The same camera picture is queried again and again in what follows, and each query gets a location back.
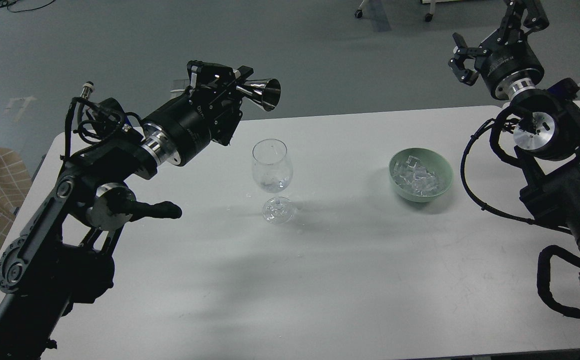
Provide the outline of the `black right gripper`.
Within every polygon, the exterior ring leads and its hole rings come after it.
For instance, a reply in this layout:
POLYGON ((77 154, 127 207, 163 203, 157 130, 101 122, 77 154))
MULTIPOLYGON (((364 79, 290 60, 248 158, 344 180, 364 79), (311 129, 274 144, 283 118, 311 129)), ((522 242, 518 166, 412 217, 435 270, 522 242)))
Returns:
POLYGON ((508 100, 507 78, 528 78, 538 84, 544 68, 527 42, 527 34, 545 30, 550 22, 539 0, 505 0, 505 14, 500 23, 500 43, 496 31, 479 44, 468 47, 464 38, 452 34, 456 48, 448 66, 460 83, 472 86, 482 76, 489 94, 496 100, 508 100), (477 59, 477 71, 466 68, 466 60, 477 59))

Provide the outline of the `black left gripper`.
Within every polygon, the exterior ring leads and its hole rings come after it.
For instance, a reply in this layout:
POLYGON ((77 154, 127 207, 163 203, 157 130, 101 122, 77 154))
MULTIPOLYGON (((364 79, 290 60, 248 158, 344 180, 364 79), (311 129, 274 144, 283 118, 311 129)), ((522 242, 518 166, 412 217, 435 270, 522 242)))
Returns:
POLYGON ((162 105, 141 121, 146 136, 160 132, 166 138, 163 161, 180 167, 210 142, 228 146, 243 115, 240 110, 243 97, 236 94, 236 75, 232 67, 191 60, 186 69, 190 83, 185 92, 189 93, 194 112, 171 117, 162 105), (211 89, 200 89, 202 86, 211 89))

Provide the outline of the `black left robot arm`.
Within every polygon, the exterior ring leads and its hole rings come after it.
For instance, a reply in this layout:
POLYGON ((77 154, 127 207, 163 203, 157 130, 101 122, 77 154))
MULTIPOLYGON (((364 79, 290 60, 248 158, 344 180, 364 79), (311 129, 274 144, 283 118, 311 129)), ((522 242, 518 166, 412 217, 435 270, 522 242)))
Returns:
POLYGON ((187 73, 184 93, 142 118, 140 130, 115 99, 90 101, 91 82, 72 99, 66 130, 77 119, 88 146, 71 153, 66 135, 56 184, 0 256, 0 360, 38 360, 57 348, 59 319, 113 286, 112 255, 126 223, 182 216, 169 201, 139 202, 127 178, 149 180, 164 162, 181 167, 210 142, 230 143, 253 69, 192 60, 187 73))

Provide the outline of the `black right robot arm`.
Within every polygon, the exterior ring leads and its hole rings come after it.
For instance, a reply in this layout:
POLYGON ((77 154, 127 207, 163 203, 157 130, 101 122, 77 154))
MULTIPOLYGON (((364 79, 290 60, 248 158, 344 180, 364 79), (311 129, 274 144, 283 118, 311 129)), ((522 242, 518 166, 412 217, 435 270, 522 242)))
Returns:
MULTIPOLYGON (((575 104, 580 82, 565 78, 539 89, 544 68, 528 43, 528 35, 544 30, 549 21, 538 0, 507 0, 505 14, 477 47, 452 35, 456 48, 448 61, 459 82, 482 78, 492 98, 509 101, 499 114, 470 137, 460 162, 460 179, 480 209, 499 217, 570 234, 580 251, 580 107, 575 104), (468 186, 465 166, 473 144, 489 133, 489 147, 505 164, 520 169, 526 186, 520 200, 531 218, 511 215, 488 205, 468 186)), ((555 244, 540 251, 536 287, 539 298, 562 316, 580 319, 580 308, 555 300, 551 260, 558 257, 580 270, 580 255, 555 244)))

